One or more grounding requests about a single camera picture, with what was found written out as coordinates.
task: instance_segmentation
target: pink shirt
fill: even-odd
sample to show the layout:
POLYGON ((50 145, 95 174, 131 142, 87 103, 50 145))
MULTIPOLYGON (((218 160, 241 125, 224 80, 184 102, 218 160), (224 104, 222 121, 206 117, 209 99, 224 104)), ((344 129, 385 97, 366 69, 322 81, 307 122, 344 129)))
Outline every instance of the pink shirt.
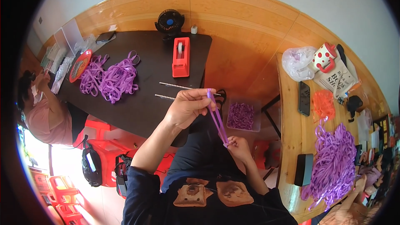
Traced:
POLYGON ((66 105, 63 104, 66 118, 57 127, 50 130, 49 104, 47 99, 38 102, 25 116, 25 124, 38 140, 49 144, 72 145, 72 119, 66 105))

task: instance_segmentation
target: black fan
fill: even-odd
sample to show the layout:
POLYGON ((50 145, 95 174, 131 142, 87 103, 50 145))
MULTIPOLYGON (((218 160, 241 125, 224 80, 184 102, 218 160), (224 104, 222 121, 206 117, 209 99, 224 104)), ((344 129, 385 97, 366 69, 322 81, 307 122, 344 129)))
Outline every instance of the black fan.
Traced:
POLYGON ((158 16, 158 20, 154 24, 158 31, 167 34, 163 41, 168 42, 181 36, 181 28, 184 22, 184 15, 181 15, 177 10, 168 9, 158 16))

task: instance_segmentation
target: tape dispenser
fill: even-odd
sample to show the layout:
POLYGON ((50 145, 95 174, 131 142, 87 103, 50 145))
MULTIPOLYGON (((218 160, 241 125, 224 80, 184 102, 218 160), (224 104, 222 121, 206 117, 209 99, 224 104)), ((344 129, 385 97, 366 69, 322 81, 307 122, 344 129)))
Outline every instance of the tape dispenser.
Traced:
POLYGON ((173 57, 173 77, 189 76, 190 61, 190 39, 175 38, 174 40, 174 57, 173 57))

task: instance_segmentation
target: toast print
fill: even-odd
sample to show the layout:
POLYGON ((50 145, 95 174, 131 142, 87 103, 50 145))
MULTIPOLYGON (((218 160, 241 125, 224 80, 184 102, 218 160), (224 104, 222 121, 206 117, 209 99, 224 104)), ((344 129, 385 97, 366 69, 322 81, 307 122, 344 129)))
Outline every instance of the toast print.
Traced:
POLYGON ((209 181, 197 178, 187 178, 187 184, 178 189, 178 195, 174 200, 177 207, 205 207, 206 199, 213 194, 205 187, 209 181))
POLYGON ((228 207, 236 207, 254 202, 244 183, 236 181, 217 182, 218 198, 228 207))

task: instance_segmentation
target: black backpack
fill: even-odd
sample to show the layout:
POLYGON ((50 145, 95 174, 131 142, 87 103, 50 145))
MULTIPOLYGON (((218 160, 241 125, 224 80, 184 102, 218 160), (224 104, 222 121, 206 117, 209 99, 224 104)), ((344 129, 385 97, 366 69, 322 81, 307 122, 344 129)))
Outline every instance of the black backpack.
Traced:
POLYGON ((132 162, 132 158, 128 157, 126 154, 118 155, 115 158, 115 175, 117 180, 117 193, 120 196, 126 197, 127 191, 127 171, 132 162))
POLYGON ((98 187, 103 183, 100 156, 95 150, 93 150, 92 145, 87 142, 87 135, 85 135, 82 143, 83 176, 92 187, 98 187))

